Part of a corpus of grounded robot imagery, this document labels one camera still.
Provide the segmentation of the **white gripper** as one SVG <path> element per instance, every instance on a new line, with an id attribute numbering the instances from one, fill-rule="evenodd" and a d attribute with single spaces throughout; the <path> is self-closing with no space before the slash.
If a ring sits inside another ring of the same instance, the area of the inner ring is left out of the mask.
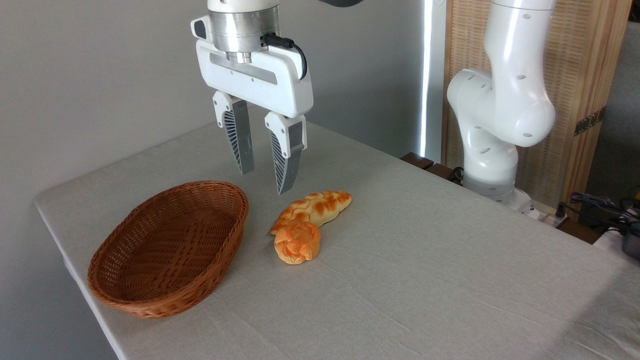
<path id="1" fill-rule="evenodd" d="M 250 63 L 236 63 L 215 48 L 208 16 L 190 23 L 204 82 L 217 90 L 212 97 L 218 126 L 224 129 L 240 173 L 255 169 L 247 102 L 270 112 L 265 126 L 281 195 L 297 178 L 302 151 L 307 148 L 306 114 L 314 105 L 311 74 L 301 78 L 303 63 L 297 50 L 268 47 L 251 54 Z"/>

